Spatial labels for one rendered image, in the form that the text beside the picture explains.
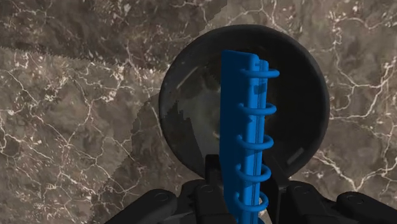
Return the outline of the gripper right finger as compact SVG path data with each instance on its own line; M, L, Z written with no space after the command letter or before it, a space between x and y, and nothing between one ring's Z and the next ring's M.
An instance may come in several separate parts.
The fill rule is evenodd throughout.
M263 182L272 224L397 224L397 210L363 193L341 193L335 201L301 181L290 181L276 159L266 156L271 170Z

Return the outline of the black round bowl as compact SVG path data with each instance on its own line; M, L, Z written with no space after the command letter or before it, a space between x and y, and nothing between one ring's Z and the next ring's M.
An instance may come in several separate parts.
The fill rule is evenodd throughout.
M265 120L268 150L285 175L299 171L319 149L330 116L324 76L314 57L292 37L264 25L230 25L186 46L167 71L158 108L163 135L178 160L199 176L204 158L219 152L221 52L254 53L279 71L267 100L277 108Z

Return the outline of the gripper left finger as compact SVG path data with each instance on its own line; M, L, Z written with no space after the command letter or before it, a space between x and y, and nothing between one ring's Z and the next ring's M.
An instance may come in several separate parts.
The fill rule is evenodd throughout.
M177 196L152 189L105 224L237 224L228 212L223 193L218 155L205 157L205 178L188 181Z

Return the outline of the blue ring binder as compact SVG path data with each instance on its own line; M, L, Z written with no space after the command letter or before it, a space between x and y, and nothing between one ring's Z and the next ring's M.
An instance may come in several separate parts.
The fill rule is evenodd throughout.
M271 170L262 154L274 145L265 134L265 118L277 110L267 102L267 84L279 75L254 53L221 53L219 160L224 200L237 224L264 224L259 214L268 197L260 185Z

